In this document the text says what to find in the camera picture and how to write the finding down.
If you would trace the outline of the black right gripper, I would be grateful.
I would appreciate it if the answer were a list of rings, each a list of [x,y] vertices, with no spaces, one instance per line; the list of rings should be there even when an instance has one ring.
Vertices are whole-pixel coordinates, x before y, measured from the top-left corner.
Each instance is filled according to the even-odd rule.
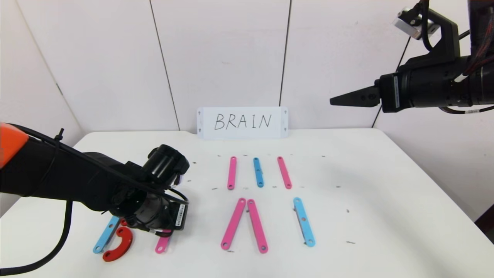
[[[369,86],[332,97],[330,104],[370,108],[381,102],[384,113],[446,106],[454,95],[453,76],[453,64],[407,68],[381,76],[378,87]]]

